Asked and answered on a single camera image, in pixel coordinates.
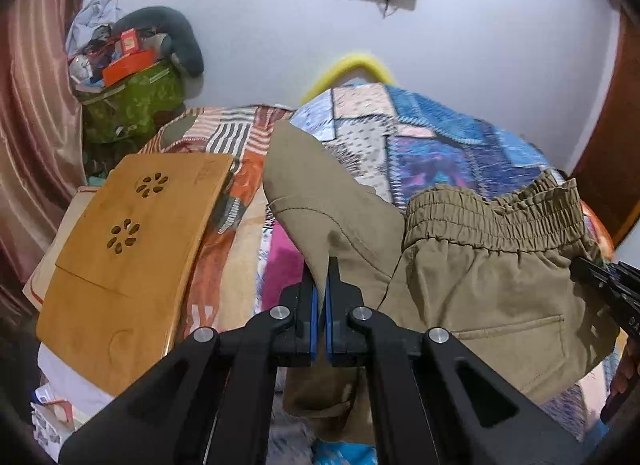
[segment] flower-shaped cutout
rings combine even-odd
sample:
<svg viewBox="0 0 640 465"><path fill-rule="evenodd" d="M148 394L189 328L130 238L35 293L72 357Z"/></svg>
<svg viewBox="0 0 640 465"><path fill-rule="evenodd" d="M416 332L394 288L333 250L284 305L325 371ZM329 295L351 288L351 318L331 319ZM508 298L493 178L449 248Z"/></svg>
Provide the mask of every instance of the flower-shaped cutout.
<svg viewBox="0 0 640 465"><path fill-rule="evenodd" d="M169 181L169 177L162 176L161 172L156 172L153 177L146 176L142 181L142 185L136 189L136 192L138 194L142 192L142 197L146 198L152 190L155 193L161 192L164 189L164 184Z"/></svg>
<svg viewBox="0 0 640 465"><path fill-rule="evenodd" d="M114 226L111 229L113 237L107 242L107 248L113 247L113 251L116 254L121 254L123 251L123 244L125 247L131 247L136 242L134 234L140 229L139 223L133 223L129 218L122 222L122 228L119 225Z"/></svg>

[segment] pants pocket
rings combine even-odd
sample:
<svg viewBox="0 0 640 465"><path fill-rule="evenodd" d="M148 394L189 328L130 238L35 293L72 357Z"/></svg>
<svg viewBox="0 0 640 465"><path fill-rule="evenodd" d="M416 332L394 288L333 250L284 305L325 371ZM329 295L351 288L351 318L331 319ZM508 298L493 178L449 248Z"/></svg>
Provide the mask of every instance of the pants pocket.
<svg viewBox="0 0 640 465"><path fill-rule="evenodd" d="M548 400L540 387L565 361L562 347L563 315L452 332L507 382L538 403Z"/></svg>

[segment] elastic waistband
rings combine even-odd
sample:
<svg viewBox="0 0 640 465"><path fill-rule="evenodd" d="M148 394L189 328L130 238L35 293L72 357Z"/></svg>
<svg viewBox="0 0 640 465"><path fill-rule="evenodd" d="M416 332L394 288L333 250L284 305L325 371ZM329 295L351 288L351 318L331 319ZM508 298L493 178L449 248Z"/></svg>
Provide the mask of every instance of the elastic waistband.
<svg viewBox="0 0 640 465"><path fill-rule="evenodd" d="M489 251L541 252L584 236L575 179L558 186L545 171L528 187L494 200L450 185L414 196L406 211L403 250L437 238Z"/></svg>

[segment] yellow curved tube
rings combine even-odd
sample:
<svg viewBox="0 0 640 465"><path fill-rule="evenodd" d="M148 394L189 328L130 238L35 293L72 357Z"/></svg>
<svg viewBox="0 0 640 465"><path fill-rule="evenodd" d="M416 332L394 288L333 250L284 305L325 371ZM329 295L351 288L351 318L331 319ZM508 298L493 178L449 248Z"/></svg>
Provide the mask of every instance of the yellow curved tube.
<svg viewBox="0 0 640 465"><path fill-rule="evenodd" d="M316 98L320 93L332 87L336 80L354 69L366 69L377 82L395 84L391 73L373 55L368 53L353 53L342 58L327 73L322 75L318 82L309 90L302 99L302 104Z"/></svg>

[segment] khaki pants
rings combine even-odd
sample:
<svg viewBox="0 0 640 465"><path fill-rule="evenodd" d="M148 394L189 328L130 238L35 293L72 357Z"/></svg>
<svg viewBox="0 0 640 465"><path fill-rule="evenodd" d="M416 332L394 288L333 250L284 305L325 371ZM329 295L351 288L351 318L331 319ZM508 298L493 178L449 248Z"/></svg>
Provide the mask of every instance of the khaki pants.
<svg viewBox="0 0 640 465"><path fill-rule="evenodd" d="M575 180L543 172L522 191L486 200L438 185L406 216L358 184L311 135L275 126L264 191L324 299L328 258L364 303L399 326L441 326L531 400L570 387L612 349L618 327L591 289L570 280L572 257L601 262ZM374 444L362 369L324 358L289 369L285 409L318 437Z"/></svg>

